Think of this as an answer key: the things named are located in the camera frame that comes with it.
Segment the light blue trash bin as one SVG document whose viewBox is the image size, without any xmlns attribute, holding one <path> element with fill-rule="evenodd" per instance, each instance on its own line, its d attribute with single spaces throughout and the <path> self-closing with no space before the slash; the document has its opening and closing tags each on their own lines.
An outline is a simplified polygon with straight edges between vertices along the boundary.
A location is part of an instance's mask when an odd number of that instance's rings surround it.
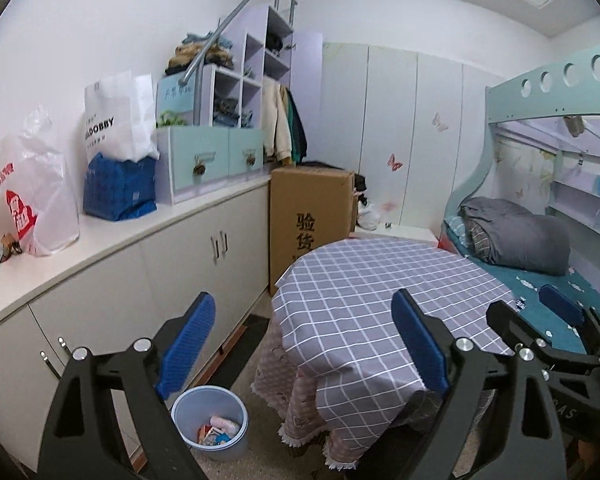
<svg viewBox="0 0 600 480">
<path fill-rule="evenodd" d="M 249 415 L 239 396 L 217 386 L 200 386 L 182 393 L 171 417 L 185 443 L 217 462 L 246 454 Z"/>
</svg>

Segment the trash in bin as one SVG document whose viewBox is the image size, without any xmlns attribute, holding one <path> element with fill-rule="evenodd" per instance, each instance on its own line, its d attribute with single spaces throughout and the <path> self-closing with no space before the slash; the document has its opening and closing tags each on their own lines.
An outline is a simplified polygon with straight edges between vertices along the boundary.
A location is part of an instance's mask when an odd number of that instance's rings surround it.
<svg viewBox="0 0 600 480">
<path fill-rule="evenodd" d="M 218 415 L 211 416 L 197 432 L 197 443 L 202 446 L 217 446 L 230 442 L 238 435 L 242 425 Z"/>
</svg>

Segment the grey checkered tablecloth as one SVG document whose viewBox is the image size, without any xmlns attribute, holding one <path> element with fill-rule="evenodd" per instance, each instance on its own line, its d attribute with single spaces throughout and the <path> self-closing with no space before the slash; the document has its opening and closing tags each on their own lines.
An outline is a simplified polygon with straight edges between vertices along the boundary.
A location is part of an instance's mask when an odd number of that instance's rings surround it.
<svg viewBox="0 0 600 480">
<path fill-rule="evenodd" d="M 429 427 L 440 408 L 393 323 L 395 292 L 406 289 L 454 337 L 506 350 L 486 309 L 513 304 L 510 289 L 472 261 L 424 244 L 340 240 L 299 258 L 276 287 L 251 388 L 283 419 L 286 445 L 324 434 L 332 469 L 355 468 L 390 427 Z"/>
</svg>

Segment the grey folded blanket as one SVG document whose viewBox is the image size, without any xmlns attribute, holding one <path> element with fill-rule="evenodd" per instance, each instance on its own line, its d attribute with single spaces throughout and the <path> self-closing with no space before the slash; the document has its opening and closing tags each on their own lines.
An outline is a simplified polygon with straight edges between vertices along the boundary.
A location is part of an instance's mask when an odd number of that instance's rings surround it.
<svg viewBox="0 0 600 480">
<path fill-rule="evenodd" d="M 550 275 L 569 268 L 570 239 L 558 219 L 532 214 L 501 198 L 473 197 L 460 204 L 471 255 L 492 266 Z"/>
</svg>

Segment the white nightstand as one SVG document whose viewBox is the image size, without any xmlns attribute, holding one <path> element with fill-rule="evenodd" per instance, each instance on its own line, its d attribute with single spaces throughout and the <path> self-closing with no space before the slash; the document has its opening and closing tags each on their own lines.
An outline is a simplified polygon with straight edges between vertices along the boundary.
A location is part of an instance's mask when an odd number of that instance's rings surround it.
<svg viewBox="0 0 600 480">
<path fill-rule="evenodd" d="M 437 247 L 439 244 L 433 232 L 424 228 L 414 228 L 414 226 L 390 226 L 390 228 L 378 226 L 374 230 L 366 230 L 357 226 L 351 236 L 355 238 L 398 238 L 399 240 L 411 240 L 431 247 Z"/>
</svg>

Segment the white long cabinet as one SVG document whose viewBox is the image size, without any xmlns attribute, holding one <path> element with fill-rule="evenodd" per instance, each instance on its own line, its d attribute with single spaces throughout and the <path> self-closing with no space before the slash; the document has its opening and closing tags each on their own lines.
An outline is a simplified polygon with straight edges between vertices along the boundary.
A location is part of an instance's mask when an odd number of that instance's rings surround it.
<svg viewBox="0 0 600 480">
<path fill-rule="evenodd" d="M 86 218 L 50 257 L 0 266 L 0 443 L 29 468 L 58 377 L 79 347 L 116 352 L 155 335 L 201 292 L 215 301 L 205 367 L 268 286 L 268 179 L 257 177 L 131 221 Z"/>
</svg>

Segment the brown cardboard box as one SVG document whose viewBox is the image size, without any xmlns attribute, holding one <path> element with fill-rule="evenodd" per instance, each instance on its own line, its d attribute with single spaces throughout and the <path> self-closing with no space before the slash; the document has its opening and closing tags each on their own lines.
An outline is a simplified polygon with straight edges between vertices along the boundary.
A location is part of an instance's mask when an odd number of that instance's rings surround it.
<svg viewBox="0 0 600 480">
<path fill-rule="evenodd" d="M 299 258 L 352 231 L 354 173 L 320 167 L 272 171 L 268 227 L 268 290 Z"/>
</svg>

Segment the white red plastic bag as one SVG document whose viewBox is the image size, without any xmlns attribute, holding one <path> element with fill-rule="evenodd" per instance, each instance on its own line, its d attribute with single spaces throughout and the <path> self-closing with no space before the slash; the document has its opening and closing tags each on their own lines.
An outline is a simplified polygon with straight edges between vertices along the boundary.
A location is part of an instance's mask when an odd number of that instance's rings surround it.
<svg viewBox="0 0 600 480">
<path fill-rule="evenodd" d="M 0 190 L 20 247 L 35 257 L 55 255 L 80 237 L 79 208 L 56 140 L 50 115 L 39 106 L 19 132 L 0 141 Z"/>
</svg>

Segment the blue storage bag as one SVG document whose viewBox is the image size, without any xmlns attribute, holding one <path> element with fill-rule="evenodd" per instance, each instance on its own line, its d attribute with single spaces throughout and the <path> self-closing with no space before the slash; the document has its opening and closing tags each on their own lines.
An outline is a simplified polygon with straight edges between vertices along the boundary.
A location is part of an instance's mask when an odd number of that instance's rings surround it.
<svg viewBox="0 0 600 480">
<path fill-rule="evenodd" d="M 156 162 L 151 157 L 122 162 L 102 153 L 95 155 L 84 177 L 84 214 L 118 222 L 154 212 Z"/>
</svg>

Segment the hanging coats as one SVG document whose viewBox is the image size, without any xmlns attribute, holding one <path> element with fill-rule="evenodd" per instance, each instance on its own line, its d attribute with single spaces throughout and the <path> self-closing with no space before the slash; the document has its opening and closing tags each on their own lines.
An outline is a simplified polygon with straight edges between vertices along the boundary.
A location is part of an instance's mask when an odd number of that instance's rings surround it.
<svg viewBox="0 0 600 480">
<path fill-rule="evenodd" d="M 306 157 L 306 132 L 294 98 L 287 87 L 268 76 L 262 80 L 261 127 L 268 159 L 294 166 Z"/>
</svg>

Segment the teal drawer unit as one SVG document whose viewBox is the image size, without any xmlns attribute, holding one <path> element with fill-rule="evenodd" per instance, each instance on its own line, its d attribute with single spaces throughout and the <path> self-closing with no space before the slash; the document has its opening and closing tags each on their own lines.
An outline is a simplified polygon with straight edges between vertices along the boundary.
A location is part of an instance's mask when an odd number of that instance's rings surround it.
<svg viewBox="0 0 600 480">
<path fill-rule="evenodd" d="M 263 132 L 203 126 L 156 130 L 156 199 L 174 206 L 264 174 Z"/>
</svg>

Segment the white paper shopping bag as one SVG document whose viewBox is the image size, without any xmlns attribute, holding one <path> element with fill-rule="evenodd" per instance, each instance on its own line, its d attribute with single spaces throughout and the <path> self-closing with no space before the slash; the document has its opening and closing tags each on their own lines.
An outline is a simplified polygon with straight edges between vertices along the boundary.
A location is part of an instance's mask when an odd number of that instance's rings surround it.
<svg viewBox="0 0 600 480">
<path fill-rule="evenodd" d="M 88 162 L 98 154 L 119 162 L 159 158 L 151 74 L 125 72 L 90 84 L 84 89 L 84 112 Z"/>
</svg>

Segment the purple cubby shelf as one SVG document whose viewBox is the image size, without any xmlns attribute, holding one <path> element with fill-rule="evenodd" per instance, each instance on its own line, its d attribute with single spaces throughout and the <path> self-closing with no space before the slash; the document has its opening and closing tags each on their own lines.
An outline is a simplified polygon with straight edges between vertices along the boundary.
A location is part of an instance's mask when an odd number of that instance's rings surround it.
<svg viewBox="0 0 600 480">
<path fill-rule="evenodd" d="M 248 6 L 211 49 L 201 84 L 185 70 L 169 68 L 158 81 L 156 117 L 160 126 L 200 125 L 259 128 L 263 81 L 290 91 L 306 134 L 320 122 L 323 35 L 298 30 L 288 13 L 272 6 Z"/>
</svg>

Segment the metal handrail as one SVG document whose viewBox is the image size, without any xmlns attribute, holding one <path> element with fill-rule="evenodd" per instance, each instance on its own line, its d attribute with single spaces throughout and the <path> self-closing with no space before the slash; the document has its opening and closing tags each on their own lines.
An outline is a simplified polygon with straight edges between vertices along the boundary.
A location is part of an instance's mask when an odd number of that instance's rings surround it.
<svg viewBox="0 0 600 480">
<path fill-rule="evenodd" d="M 297 0 L 242 0 L 208 38 L 176 48 L 158 112 L 195 126 L 259 128 L 262 80 L 288 84 Z"/>
</svg>

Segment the teal bunk bed frame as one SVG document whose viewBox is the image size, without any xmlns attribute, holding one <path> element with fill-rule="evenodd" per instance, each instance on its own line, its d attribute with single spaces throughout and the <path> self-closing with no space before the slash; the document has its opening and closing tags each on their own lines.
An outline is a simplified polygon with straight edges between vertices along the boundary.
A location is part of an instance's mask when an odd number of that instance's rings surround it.
<svg viewBox="0 0 600 480">
<path fill-rule="evenodd" d="M 494 136 L 556 155 L 600 158 L 600 46 L 486 90 L 486 128 L 477 168 L 453 191 L 445 213 L 473 196 L 494 164 Z"/>
</svg>

